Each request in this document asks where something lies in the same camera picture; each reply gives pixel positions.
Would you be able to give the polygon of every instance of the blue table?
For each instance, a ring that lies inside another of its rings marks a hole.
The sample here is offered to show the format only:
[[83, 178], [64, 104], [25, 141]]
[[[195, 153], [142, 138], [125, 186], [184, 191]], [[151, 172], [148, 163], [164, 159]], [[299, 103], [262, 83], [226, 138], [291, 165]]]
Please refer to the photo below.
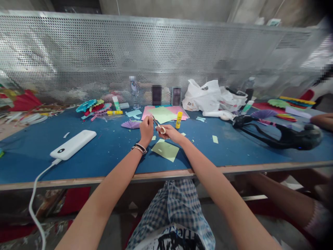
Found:
[[[320, 114], [310, 110], [312, 115]], [[205, 122], [195, 120], [202, 112], [187, 112], [190, 119], [182, 121], [179, 132], [194, 140], [194, 145], [224, 173], [272, 171], [295, 168], [320, 167], [333, 164], [333, 134], [324, 132], [322, 143], [310, 151], [273, 149], [261, 141], [235, 130], [231, 123], [220, 118], [207, 117]], [[82, 114], [73, 109], [31, 125], [0, 141], [6, 152], [0, 158], [0, 190], [31, 188], [36, 176], [53, 159], [50, 152], [82, 130], [96, 131], [97, 136], [67, 161], [53, 167], [41, 178], [39, 187], [90, 185], [99, 183], [140, 140], [139, 129], [129, 131], [120, 125], [129, 118], [123, 116], [107, 123], [102, 119], [83, 122]], [[308, 119], [298, 117], [298, 124]], [[290, 122], [275, 117], [269, 120], [279, 124]], [[259, 124], [264, 131], [279, 136], [273, 126]], [[70, 132], [66, 139], [63, 136]], [[219, 144], [213, 143], [212, 135]], [[148, 149], [158, 141], [152, 141]], [[182, 149], [174, 162], [149, 151], [140, 161], [133, 180], [147, 181], [193, 176], [190, 163]]]

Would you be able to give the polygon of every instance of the bag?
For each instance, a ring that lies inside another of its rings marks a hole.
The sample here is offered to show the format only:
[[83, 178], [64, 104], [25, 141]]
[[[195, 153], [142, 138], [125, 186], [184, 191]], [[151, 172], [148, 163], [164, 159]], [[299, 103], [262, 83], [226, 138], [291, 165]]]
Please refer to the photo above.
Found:
[[183, 108], [189, 111], [218, 111], [221, 91], [217, 80], [205, 83], [200, 87], [193, 79], [188, 80]]
[[234, 112], [246, 104], [247, 94], [245, 96], [235, 95], [226, 90], [225, 87], [220, 87], [220, 92], [220, 109], [222, 110]]

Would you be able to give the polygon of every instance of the hand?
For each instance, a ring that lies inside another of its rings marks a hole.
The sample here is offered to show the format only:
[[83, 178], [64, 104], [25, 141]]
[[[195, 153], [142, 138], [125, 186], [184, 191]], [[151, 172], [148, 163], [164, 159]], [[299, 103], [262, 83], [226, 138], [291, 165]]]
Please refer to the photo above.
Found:
[[153, 118], [146, 116], [146, 118], [140, 124], [140, 133], [141, 140], [139, 141], [139, 144], [147, 148], [154, 135]]
[[163, 129], [157, 127], [156, 130], [159, 133], [159, 137], [162, 139], [171, 139], [173, 142], [177, 144], [181, 144], [183, 141], [185, 141], [187, 138], [183, 136], [181, 133], [179, 133], [174, 127], [171, 125], [161, 125], [161, 127], [165, 128], [165, 134], [161, 134], [161, 131]]

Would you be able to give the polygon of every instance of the yellow glue stick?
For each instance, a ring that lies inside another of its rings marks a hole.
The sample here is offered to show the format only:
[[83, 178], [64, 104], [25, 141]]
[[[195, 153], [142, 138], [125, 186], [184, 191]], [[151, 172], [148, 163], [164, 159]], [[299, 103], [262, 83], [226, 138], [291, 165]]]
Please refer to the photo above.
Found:
[[110, 115], [122, 115], [123, 111], [107, 111], [107, 114]]
[[183, 116], [183, 112], [178, 112], [177, 121], [176, 121], [176, 129], [180, 128], [181, 117]]

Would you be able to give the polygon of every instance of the bracelet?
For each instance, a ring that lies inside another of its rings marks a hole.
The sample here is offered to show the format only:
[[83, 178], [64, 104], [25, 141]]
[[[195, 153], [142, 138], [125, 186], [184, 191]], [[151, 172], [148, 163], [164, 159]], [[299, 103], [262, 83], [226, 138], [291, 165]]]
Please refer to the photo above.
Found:
[[142, 151], [143, 151], [143, 154], [144, 154], [144, 155], [147, 153], [147, 150], [146, 150], [146, 149], [145, 149], [145, 147], [144, 147], [144, 146], [142, 146], [141, 144], [139, 144], [139, 143], [136, 143], [134, 146], [138, 146], [139, 148], [141, 148], [141, 149], [142, 149]]
[[131, 150], [133, 150], [134, 148], [140, 150], [140, 152], [142, 153], [142, 155], [144, 155], [144, 152], [143, 152], [143, 150], [141, 148], [139, 148], [137, 146], [133, 146], [133, 147], [131, 147]]

